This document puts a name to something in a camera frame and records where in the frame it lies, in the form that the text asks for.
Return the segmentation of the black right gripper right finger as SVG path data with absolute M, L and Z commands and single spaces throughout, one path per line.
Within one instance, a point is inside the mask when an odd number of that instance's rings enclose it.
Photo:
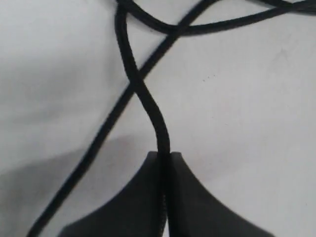
M 166 201 L 171 237 L 270 237 L 215 198 L 193 174 L 181 153 L 166 160 Z

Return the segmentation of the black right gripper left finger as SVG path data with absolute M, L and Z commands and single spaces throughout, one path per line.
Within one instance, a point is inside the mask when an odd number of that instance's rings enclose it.
M 164 229 L 161 165 L 149 152 L 128 184 L 109 202 L 65 226 L 61 237 L 160 237 Z

